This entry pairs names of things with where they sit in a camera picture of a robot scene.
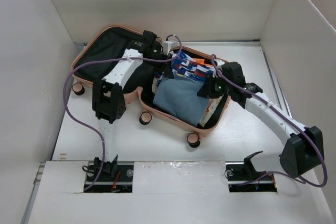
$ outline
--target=white table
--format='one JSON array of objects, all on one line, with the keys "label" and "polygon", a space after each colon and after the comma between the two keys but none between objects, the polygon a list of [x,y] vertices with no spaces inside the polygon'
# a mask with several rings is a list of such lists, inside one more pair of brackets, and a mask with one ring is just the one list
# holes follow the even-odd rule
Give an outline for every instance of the white table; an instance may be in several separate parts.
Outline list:
[{"label": "white table", "polygon": [[[185,45],[238,61],[246,80],[260,85],[278,102],[257,42]],[[72,93],[68,104],[77,118],[97,127],[90,89],[81,97]],[[99,155],[101,143],[93,132],[65,115],[52,159],[62,162],[46,164],[30,224],[333,223],[320,189],[283,176],[276,176],[277,194],[228,192],[223,161],[241,161],[259,150],[283,149],[271,130],[236,103],[230,103],[218,127],[197,149],[188,146],[186,132],[164,121],[153,118],[149,125],[141,125],[140,112],[138,102],[128,106],[117,131],[119,160],[141,161],[134,165],[133,193],[80,193],[85,179],[81,166]],[[306,177],[316,181],[314,172]]]}]

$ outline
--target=blue cloth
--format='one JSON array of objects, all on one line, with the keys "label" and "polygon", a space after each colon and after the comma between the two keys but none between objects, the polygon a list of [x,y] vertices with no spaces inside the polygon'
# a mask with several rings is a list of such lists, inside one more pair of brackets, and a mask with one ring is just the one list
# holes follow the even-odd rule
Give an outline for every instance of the blue cloth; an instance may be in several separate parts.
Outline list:
[{"label": "blue cloth", "polygon": [[174,79],[164,77],[156,91],[153,104],[168,114],[197,126],[209,104],[208,98],[198,97],[202,84],[174,73]]}]

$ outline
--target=suitcase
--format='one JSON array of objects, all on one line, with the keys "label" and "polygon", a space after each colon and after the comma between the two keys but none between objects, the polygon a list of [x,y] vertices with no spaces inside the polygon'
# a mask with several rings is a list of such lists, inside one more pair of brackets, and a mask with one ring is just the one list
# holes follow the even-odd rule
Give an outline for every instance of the suitcase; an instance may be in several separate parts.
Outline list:
[{"label": "suitcase", "polygon": [[[85,49],[73,61],[71,70],[85,62],[121,58],[130,41],[141,41],[142,39],[142,32],[133,28],[121,25],[108,26],[99,32],[95,38],[87,44]],[[162,39],[160,37],[158,37],[155,41],[154,46],[157,51],[161,50],[161,41]],[[194,59],[204,59],[204,63],[211,63],[210,55],[187,47],[182,47],[182,51]],[[92,87],[94,80],[101,80],[114,68],[117,63],[118,62],[104,63],[100,64],[102,66],[98,67],[97,65],[91,65],[79,69],[74,74],[74,78],[77,80],[77,83],[72,86],[72,89],[76,94],[82,94],[82,92],[74,89],[74,87],[78,85]],[[144,73],[147,77],[141,79],[139,76],[143,76]],[[213,114],[203,126],[200,124],[197,126],[192,126],[166,113],[153,104],[153,98],[155,95],[152,91],[153,79],[154,70],[152,70],[150,65],[144,61],[143,64],[140,65],[129,78],[129,81],[126,83],[123,89],[126,105],[139,98],[143,107],[143,111],[139,117],[141,124],[149,124],[152,120],[153,114],[159,119],[165,120],[171,124],[176,125],[177,127],[184,129],[185,131],[188,131],[189,135],[186,139],[190,147],[198,147],[200,145],[201,139],[218,125],[225,109],[229,104],[230,96],[222,97],[222,99],[218,102],[218,105]]]}]

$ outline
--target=gray-blue fabric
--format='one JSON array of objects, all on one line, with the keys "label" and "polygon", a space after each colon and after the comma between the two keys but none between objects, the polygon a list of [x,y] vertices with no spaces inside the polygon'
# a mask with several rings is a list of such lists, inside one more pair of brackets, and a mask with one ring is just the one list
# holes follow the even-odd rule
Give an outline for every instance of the gray-blue fabric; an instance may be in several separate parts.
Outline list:
[{"label": "gray-blue fabric", "polygon": [[208,98],[197,96],[202,85],[174,73],[174,79],[162,79],[153,104],[183,122],[197,126],[209,104]]}]

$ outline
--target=wheel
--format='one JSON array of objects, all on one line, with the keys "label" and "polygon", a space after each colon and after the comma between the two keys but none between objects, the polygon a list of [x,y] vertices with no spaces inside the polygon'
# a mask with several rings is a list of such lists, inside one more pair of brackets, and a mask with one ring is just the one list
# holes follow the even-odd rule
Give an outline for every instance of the wheel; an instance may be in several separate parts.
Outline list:
[{"label": "wheel", "polygon": [[201,144],[200,142],[200,136],[196,133],[190,133],[188,136],[187,136],[187,141],[189,143],[189,146],[191,148],[197,148],[199,147],[199,145]]},{"label": "wheel", "polygon": [[85,92],[84,86],[80,82],[76,82],[74,85],[72,85],[72,90],[76,95],[82,95]]},{"label": "wheel", "polygon": [[149,112],[142,112],[141,116],[139,117],[139,121],[142,125],[147,125],[151,122],[152,115]]}]

